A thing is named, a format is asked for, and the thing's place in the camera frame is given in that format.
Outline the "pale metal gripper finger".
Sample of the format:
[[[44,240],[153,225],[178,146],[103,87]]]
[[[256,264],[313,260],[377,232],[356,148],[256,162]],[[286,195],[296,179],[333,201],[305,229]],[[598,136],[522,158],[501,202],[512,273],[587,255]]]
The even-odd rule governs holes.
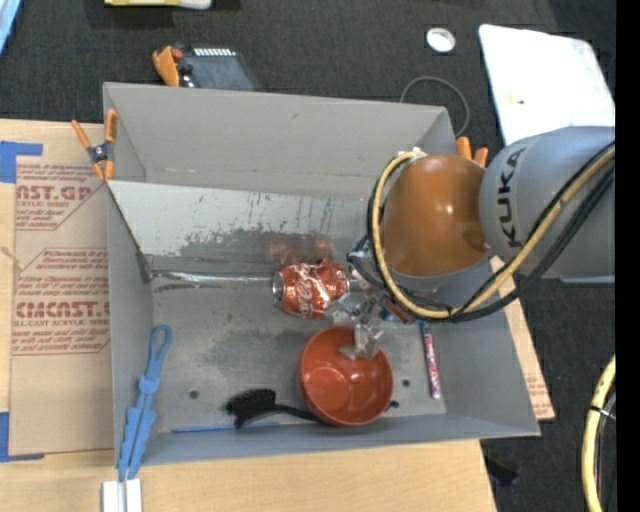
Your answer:
[[[366,333],[361,325],[351,329],[346,342],[340,347],[339,352],[351,360],[366,357]]]
[[[378,341],[384,334],[384,330],[377,325],[366,324],[364,326],[364,352],[367,359],[373,359],[378,352]]]

